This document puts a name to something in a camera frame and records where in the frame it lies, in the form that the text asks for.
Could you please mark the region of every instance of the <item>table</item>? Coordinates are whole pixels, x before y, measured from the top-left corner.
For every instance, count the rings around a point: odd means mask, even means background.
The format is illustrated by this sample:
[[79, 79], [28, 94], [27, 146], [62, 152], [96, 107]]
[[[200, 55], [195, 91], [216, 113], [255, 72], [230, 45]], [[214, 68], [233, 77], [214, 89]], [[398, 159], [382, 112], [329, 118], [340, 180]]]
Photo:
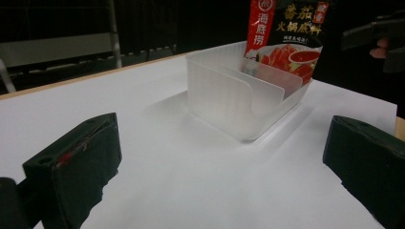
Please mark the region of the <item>table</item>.
[[82, 228], [382, 228], [322, 163], [343, 115], [394, 134], [396, 105], [314, 80], [252, 143], [187, 110], [183, 55], [0, 97], [0, 175], [117, 113], [122, 162]]

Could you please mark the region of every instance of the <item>plastic container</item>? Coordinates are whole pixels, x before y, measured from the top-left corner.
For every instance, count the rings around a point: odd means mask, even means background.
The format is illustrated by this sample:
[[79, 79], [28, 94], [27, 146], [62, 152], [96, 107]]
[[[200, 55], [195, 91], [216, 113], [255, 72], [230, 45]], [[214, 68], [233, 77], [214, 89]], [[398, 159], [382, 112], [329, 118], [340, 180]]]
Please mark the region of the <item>plastic container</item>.
[[[258, 138], [304, 96], [301, 77], [243, 58], [245, 42], [186, 56], [190, 112], [242, 140]], [[266, 74], [265, 82], [252, 75]]]

